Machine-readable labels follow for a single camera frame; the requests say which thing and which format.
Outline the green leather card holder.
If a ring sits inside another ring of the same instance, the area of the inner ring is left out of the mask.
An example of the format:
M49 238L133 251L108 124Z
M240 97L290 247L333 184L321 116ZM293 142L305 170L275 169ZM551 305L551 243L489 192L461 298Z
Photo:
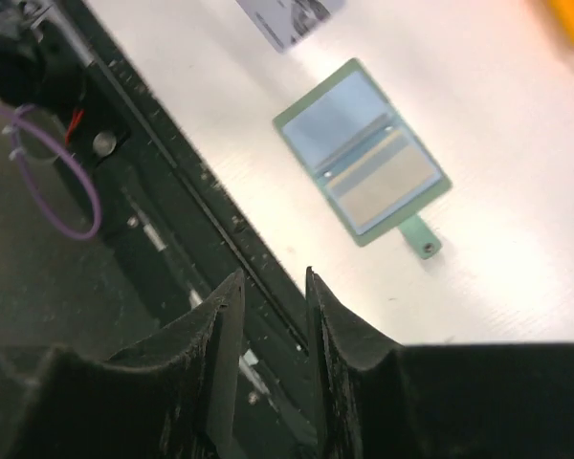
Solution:
M452 182L439 162L357 58L278 114L273 125L355 243L364 247L390 230L401 232L422 259L440 252L439 238L420 211L448 192ZM363 234L356 233L327 191L328 182L363 156L392 129L401 128L429 155L439 179Z

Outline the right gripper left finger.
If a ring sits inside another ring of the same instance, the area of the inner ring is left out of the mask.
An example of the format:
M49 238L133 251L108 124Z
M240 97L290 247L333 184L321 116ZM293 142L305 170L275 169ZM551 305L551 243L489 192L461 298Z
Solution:
M236 271L196 308L108 361L48 349L9 456L226 457L244 309L244 275Z

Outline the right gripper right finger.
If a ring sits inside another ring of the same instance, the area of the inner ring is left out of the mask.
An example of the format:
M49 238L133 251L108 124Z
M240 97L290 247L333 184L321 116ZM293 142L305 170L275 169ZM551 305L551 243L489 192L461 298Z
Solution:
M322 458L574 458L574 343L404 345L306 274Z

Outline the gold credit card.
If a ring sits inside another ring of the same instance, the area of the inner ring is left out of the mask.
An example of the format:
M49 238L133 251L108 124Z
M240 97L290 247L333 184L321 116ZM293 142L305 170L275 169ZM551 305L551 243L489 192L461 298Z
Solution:
M396 128L326 188L353 230L363 234L439 177L429 155L405 130Z

